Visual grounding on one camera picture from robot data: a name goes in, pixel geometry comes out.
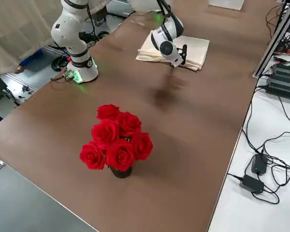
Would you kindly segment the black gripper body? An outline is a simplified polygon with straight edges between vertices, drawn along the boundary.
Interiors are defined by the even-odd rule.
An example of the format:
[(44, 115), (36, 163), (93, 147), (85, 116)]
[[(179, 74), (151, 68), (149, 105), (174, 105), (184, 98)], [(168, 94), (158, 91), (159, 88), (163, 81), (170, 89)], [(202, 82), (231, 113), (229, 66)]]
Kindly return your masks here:
[(181, 65), (184, 65), (186, 63), (187, 48), (188, 46), (186, 44), (184, 44), (182, 48), (177, 48), (179, 55), (181, 56), (181, 59), (183, 60), (181, 62)]

